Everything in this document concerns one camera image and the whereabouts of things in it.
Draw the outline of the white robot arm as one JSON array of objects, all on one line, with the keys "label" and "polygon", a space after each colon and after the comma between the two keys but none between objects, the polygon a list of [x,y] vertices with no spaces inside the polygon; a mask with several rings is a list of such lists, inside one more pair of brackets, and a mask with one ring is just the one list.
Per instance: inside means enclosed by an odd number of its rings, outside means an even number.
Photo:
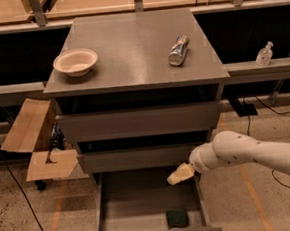
[{"label": "white robot arm", "polygon": [[233,131],[218,133],[210,143],[197,146],[189,162],[176,168],[167,178],[175,185],[215,168],[254,162],[290,175],[290,143],[266,142]]}]

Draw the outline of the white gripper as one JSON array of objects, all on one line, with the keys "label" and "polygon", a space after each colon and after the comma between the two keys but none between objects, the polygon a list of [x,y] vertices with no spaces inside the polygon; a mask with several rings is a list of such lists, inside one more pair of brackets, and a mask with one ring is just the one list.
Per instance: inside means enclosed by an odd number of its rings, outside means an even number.
[{"label": "white gripper", "polygon": [[213,150],[213,145],[197,146],[188,156],[189,163],[179,165],[167,178],[170,185],[175,185],[195,176],[195,172],[204,173],[219,166],[219,159]]}]

